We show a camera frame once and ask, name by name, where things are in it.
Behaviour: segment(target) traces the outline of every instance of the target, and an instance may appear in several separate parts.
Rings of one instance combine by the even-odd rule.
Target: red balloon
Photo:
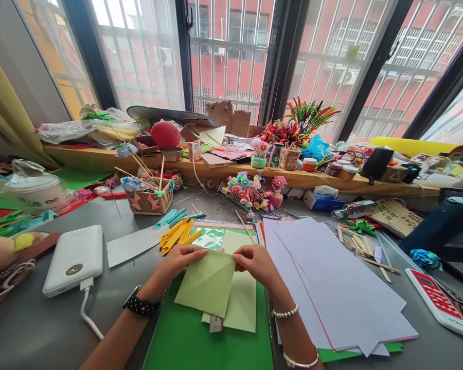
[[[180,131],[168,121],[155,123],[151,128],[154,142],[161,147],[176,147],[180,144]]]

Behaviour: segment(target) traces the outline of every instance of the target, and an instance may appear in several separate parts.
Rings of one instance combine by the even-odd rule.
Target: black smartwatch
[[[141,286],[138,285],[134,288],[132,293],[130,293],[130,295],[125,300],[122,308],[128,308],[132,312],[141,316],[151,317],[156,312],[156,310],[158,310],[159,302],[149,303],[141,301],[139,298],[137,298],[136,295],[139,292],[140,287]]]

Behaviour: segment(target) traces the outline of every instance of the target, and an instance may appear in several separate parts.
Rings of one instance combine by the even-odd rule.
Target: wooden ledge
[[[67,149],[59,145],[44,145],[45,152],[51,155],[59,163],[79,170],[85,171],[112,171],[114,166],[136,174],[138,166],[132,158],[115,157],[115,152],[106,149],[89,148],[83,150]],[[157,169],[161,166],[161,156],[150,155],[144,157],[144,163],[150,169]],[[199,184],[194,175],[193,163],[184,158],[179,162],[166,162],[166,169],[177,168],[182,174],[184,183]],[[240,171],[256,173],[249,164],[237,164],[228,167],[208,168],[204,162],[195,163],[195,171],[202,183],[209,180],[226,180],[228,176],[234,176]],[[272,178],[276,175],[283,175],[288,182],[288,187],[313,189],[317,185],[328,185],[338,189],[340,193],[348,194],[372,194],[390,195],[393,197],[401,196],[425,196],[437,197],[439,189],[407,185],[404,183],[391,183],[376,181],[374,185],[369,185],[366,178],[359,174],[352,181],[343,181],[337,177],[328,176],[324,173],[313,173],[305,171],[271,171],[264,169],[262,175]]]

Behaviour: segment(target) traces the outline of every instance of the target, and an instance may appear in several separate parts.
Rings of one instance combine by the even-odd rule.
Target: silver bracelet
[[[283,358],[287,362],[288,367],[291,367],[291,368],[296,368],[296,367],[298,367],[298,368],[311,368],[311,367],[315,366],[316,363],[319,361],[319,350],[317,349],[317,347],[315,347],[315,352],[317,354],[317,356],[315,357],[315,361],[311,362],[310,364],[299,364],[299,363],[295,362],[294,360],[292,360],[285,352],[283,352]]]
[[[288,311],[288,312],[285,312],[285,313],[277,313],[274,309],[273,309],[273,316],[278,318],[278,319],[287,319],[293,315],[295,315],[296,313],[298,312],[298,304],[295,303],[295,308],[292,309],[291,311]]]

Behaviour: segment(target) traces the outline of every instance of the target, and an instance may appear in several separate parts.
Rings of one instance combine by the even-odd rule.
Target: hand
[[[140,289],[137,297],[143,301],[157,302],[185,266],[206,255],[207,249],[194,252],[195,247],[196,245],[192,244],[174,246],[148,282]]]
[[[242,246],[231,256],[237,263],[235,271],[247,270],[267,290],[271,291],[278,284],[284,285],[271,256],[262,245]]]

